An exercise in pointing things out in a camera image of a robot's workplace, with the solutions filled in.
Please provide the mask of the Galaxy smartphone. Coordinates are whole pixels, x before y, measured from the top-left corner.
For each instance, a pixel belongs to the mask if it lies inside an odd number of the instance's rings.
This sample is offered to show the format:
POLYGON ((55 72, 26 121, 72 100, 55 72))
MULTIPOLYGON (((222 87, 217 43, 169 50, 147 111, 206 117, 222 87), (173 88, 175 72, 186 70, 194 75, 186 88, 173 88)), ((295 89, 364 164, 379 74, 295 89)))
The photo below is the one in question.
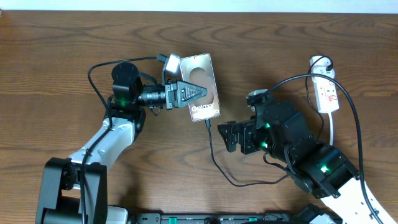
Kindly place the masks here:
POLYGON ((193 122, 216 118, 221 115, 215 74, 209 53, 180 59, 182 79, 206 89, 205 96, 189 103, 193 122))

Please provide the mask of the white power strip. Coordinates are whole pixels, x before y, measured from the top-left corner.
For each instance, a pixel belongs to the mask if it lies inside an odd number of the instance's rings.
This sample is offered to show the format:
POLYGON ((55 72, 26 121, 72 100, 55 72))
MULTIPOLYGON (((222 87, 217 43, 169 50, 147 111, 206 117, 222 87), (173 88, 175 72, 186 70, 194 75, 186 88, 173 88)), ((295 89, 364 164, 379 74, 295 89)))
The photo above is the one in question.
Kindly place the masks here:
MULTIPOLYGON (((316 55, 310 59, 310 73, 335 78, 332 60, 328 57, 316 55)), ((335 84, 327 78, 312 77, 314 84, 317 110, 322 114, 332 114, 339 109, 339 102, 335 84)))

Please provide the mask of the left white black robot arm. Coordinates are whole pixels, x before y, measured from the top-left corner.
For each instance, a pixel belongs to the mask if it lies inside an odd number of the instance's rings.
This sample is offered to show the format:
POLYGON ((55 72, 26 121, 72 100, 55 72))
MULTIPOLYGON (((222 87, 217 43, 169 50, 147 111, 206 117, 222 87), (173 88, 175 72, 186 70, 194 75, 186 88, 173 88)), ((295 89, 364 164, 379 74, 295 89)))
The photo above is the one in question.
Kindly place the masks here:
POLYGON ((142 131, 146 108, 182 108, 208 90, 183 80, 157 83, 133 60, 113 61, 113 95, 102 103, 103 124, 77 152, 44 167, 36 223, 131 223, 128 209, 109 205, 108 172, 142 131))

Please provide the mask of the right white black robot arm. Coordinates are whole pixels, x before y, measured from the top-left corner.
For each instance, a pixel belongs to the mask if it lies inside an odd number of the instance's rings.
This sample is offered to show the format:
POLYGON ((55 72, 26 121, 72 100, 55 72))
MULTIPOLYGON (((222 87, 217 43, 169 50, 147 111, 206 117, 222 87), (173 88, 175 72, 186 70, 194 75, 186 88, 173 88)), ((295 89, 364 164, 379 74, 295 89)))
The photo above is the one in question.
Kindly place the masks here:
POLYGON ((248 97, 255 114, 248 121, 218 125, 229 152, 265 151, 286 163, 284 169, 303 191, 320 199, 346 223, 394 223, 366 185, 359 170, 336 147, 317 141, 302 114, 289 101, 271 94, 258 102, 248 97))

